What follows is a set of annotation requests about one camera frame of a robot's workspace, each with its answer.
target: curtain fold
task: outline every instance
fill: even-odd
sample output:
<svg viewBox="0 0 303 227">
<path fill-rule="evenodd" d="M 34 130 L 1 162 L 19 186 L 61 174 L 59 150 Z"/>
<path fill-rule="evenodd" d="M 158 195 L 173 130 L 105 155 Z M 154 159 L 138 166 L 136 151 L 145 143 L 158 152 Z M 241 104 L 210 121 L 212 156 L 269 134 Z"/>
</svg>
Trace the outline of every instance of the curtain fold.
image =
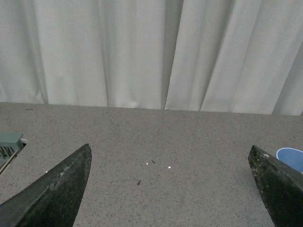
<svg viewBox="0 0 303 227">
<path fill-rule="evenodd" d="M 0 101 L 303 113 L 301 0 L 0 1 Z"/>
</svg>

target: speckled countertop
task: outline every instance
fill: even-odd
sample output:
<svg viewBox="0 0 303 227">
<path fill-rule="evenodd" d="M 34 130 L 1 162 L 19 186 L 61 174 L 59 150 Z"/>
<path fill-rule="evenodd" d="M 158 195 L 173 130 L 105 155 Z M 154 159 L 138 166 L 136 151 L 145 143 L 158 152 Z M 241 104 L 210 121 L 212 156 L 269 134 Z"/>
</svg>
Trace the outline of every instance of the speckled countertop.
<svg viewBox="0 0 303 227">
<path fill-rule="evenodd" d="M 76 227 L 273 227 L 247 157 L 252 145 L 303 149 L 302 126 L 302 116 L 0 103 L 0 130 L 28 140 L 0 175 L 0 202 L 89 143 Z"/>
</svg>

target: blue cup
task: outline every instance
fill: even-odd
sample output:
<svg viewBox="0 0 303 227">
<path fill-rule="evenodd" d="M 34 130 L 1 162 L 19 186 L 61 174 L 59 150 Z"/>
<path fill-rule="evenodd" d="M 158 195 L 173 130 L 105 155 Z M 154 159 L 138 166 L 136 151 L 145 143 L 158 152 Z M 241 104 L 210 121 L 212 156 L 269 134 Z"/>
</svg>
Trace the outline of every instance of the blue cup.
<svg viewBox="0 0 303 227">
<path fill-rule="evenodd" d="M 294 148 L 281 148 L 276 152 L 276 157 L 291 168 L 303 172 L 303 151 Z"/>
</svg>

